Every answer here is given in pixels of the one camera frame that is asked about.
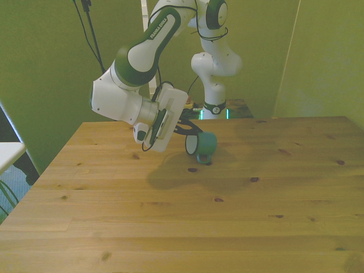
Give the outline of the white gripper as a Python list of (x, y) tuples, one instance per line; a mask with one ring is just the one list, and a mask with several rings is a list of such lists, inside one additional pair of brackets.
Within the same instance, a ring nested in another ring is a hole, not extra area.
[[(162, 88), (157, 99), (157, 115), (143, 141), (145, 149), (164, 152), (173, 132), (180, 135), (197, 135), (203, 131), (189, 119), (180, 118), (188, 99), (186, 92), (175, 88)], [(176, 125), (187, 125), (189, 130), (175, 128)]]

